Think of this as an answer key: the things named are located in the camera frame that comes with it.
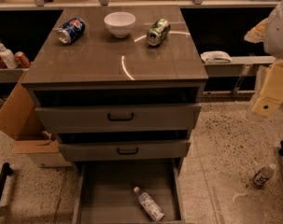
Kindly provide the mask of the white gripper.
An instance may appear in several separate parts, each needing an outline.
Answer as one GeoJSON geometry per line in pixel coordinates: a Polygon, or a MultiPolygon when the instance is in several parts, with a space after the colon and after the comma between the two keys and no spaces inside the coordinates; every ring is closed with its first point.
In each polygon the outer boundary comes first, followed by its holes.
{"type": "MultiPolygon", "coordinates": [[[[264,51],[283,59],[283,0],[270,13],[268,20],[260,21],[244,39],[253,44],[263,41],[264,51]]],[[[257,72],[251,112],[263,118],[274,114],[283,104],[283,60],[261,66],[257,72]]]]}

